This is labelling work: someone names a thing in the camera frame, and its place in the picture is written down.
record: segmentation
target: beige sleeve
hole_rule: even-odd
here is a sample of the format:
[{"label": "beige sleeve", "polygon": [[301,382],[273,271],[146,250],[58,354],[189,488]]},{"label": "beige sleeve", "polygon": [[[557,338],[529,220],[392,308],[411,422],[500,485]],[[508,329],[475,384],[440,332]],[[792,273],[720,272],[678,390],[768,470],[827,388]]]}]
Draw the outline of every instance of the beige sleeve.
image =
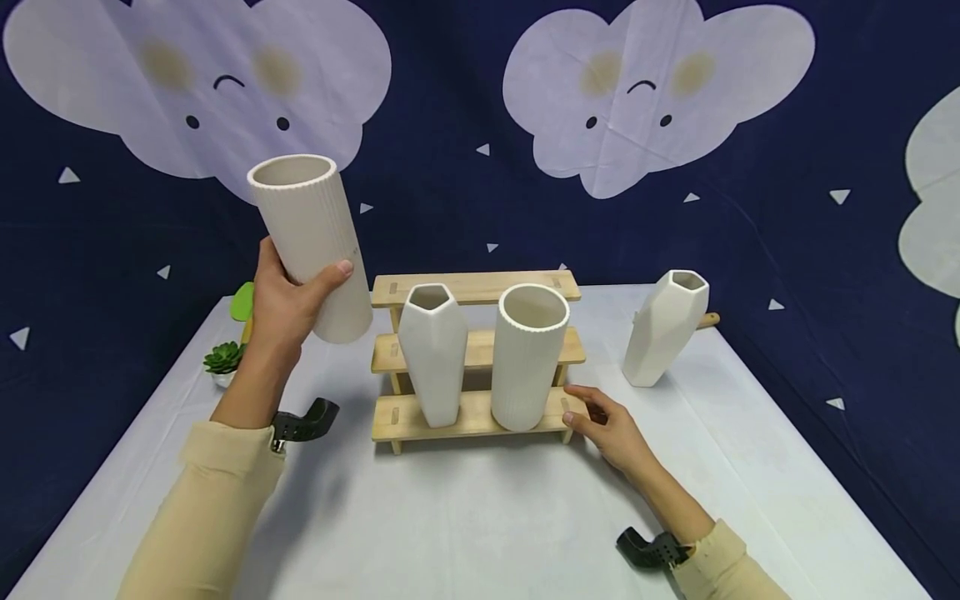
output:
[{"label": "beige sleeve", "polygon": [[673,574],[686,600],[789,600],[722,520]]},{"label": "beige sleeve", "polygon": [[274,428],[193,426],[183,472],[120,586],[120,600],[229,598],[253,526],[283,471]]}]

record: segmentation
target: black clamp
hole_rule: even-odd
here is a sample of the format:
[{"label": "black clamp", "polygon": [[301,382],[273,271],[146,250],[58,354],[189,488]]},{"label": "black clamp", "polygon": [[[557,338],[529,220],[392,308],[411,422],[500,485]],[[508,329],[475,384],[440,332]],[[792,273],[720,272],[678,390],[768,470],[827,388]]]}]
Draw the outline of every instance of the black clamp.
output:
[{"label": "black clamp", "polygon": [[286,442],[309,442],[326,435],[337,418],[340,407],[326,398],[317,398],[303,417],[293,413],[274,415],[274,452],[283,449]]},{"label": "black clamp", "polygon": [[666,531],[647,541],[636,529],[628,527],[616,539],[616,548],[635,568],[674,568],[689,558],[687,547]]}]

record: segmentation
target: white ceramic vase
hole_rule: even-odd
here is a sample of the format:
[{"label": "white ceramic vase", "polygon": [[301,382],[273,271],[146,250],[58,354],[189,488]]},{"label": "white ceramic vase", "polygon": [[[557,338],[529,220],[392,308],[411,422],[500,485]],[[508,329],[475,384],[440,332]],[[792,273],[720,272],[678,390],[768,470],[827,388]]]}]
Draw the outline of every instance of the white ceramic vase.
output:
[{"label": "white ceramic vase", "polygon": [[709,291],[709,284],[693,271],[671,270],[660,278],[634,315],[623,360],[623,374],[631,385],[657,383],[707,312]]},{"label": "white ceramic vase", "polygon": [[278,156],[253,167],[247,183],[296,283],[344,258],[353,263],[353,275],[324,302],[314,333],[332,344],[366,333],[373,320],[370,288],[337,164],[326,156]]},{"label": "white ceramic vase", "polygon": [[505,429],[527,431],[543,418],[569,320],[570,305],[545,285],[521,283],[500,296],[491,408]]},{"label": "white ceramic vase", "polygon": [[397,338],[420,409],[431,427],[457,420],[467,354],[467,317],[442,283],[410,290]]}]

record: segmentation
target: person's left hand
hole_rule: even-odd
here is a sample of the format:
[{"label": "person's left hand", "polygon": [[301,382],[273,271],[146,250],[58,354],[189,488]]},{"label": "person's left hand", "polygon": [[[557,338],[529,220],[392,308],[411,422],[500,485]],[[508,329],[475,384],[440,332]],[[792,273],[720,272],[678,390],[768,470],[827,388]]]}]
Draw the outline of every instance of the person's left hand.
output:
[{"label": "person's left hand", "polygon": [[263,238],[253,279],[250,347],[291,356],[296,364],[300,346],[317,321],[324,300],[352,273],[353,263],[344,259],[327,265],[303,285],[296,285],[287,278],[274,241],[269,236]]}]

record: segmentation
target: succulent plant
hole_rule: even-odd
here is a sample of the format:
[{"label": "succulent plant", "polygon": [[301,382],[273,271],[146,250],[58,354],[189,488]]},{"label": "succulent plant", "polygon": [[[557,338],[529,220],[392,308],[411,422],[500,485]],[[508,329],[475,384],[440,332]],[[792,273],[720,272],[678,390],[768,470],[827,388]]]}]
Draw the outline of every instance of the succulent plant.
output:
[{"label": "succulent plant", "polygon": [[213,350],[204,357],[204,366],[207,372],[214,374],[226,374],[237,370],[240,359],[243,358],[243,351],[246,344],[237,346],[236,342],[226,342],[220,346],[213,347]]}]

